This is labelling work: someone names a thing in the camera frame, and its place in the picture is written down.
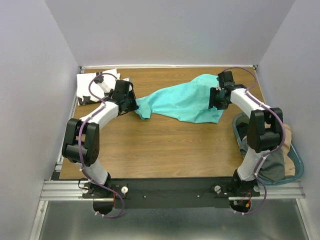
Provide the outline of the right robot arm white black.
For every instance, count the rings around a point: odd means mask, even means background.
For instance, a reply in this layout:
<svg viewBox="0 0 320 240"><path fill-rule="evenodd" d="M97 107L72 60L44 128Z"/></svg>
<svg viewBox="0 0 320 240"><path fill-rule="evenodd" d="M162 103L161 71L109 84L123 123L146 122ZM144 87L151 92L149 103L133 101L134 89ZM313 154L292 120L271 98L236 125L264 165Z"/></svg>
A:
<svg viewBox="0 0 320 240"><path fill-rule="evenodd" d="M217 81L217 86L210 89L208 107L226 110L234 104L249 118L246 134L248 149L228 186L234 196L245 196L259 181L258 173L267 157L284 144L283 112L258 100L248 87L235 83L229 68L217 75Z"/></svg>

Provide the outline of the teal t shirt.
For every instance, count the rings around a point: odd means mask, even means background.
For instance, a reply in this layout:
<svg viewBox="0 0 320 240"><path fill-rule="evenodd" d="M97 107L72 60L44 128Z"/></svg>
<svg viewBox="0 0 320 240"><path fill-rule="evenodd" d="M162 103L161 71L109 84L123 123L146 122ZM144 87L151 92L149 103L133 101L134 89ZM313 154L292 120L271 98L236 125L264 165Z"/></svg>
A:
<svg viewBox="0 0 320 240"><path fill-rule="evenodd" d="M216 75L199 75L190 82L165 87L138 98L135 113L143 120L158 114L181 122L217 124L224 111L209 108L210 90L217 85Z"/></svg>

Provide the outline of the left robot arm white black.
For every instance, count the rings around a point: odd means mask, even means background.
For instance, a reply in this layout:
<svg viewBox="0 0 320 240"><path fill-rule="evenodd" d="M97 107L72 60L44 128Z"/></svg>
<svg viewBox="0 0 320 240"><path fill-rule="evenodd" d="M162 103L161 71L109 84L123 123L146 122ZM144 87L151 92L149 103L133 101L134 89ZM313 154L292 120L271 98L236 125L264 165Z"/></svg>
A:
<svg viewBox="0 0 320 240"><path fill-rule="evenodd" d="M100 131L112 119L138 109L134 85L129 78L115 81L115 88L97 109L86 116L71 118L66 124L62 144L62 156L78 165L79 170L94 186L93 191L101 198L107 197L111 189L111 176L101 165Z"/></svg>

